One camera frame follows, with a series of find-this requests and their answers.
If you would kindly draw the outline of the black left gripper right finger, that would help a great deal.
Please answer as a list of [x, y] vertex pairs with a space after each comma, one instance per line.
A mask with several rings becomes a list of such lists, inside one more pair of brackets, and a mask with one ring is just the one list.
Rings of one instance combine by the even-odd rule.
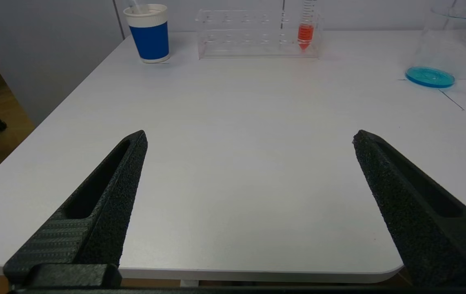
[[359, 130], [356, 158], [416, 286], [466, 286], [466, 205], [380, 136]]

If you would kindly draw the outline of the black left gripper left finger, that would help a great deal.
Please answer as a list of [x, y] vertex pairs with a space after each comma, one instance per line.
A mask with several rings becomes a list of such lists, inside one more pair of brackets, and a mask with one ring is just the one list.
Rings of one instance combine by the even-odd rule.
[[121, 255], [148, 142], [122, 139], [5, 263], [13, 288], [119, 287]]

